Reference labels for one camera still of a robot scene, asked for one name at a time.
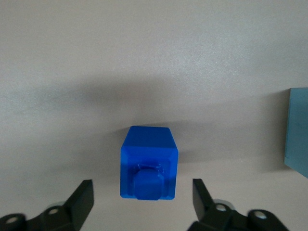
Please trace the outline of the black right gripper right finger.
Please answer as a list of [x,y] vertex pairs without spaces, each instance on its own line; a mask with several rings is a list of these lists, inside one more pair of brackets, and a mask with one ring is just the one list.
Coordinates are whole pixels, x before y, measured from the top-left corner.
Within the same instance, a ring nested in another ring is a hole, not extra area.
[[198,220],[190,231],[246,231],[248,219],[225,203],[215,202],[202,179],[192,180],[192,200]]

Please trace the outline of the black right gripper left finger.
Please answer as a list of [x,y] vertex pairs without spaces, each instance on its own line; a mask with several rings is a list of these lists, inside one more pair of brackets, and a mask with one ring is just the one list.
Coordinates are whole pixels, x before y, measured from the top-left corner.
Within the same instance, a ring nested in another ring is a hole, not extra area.
[[49,207],[28,221],[30,231],[79,231],[94,205],[92,180],[84,180],[63,205]]

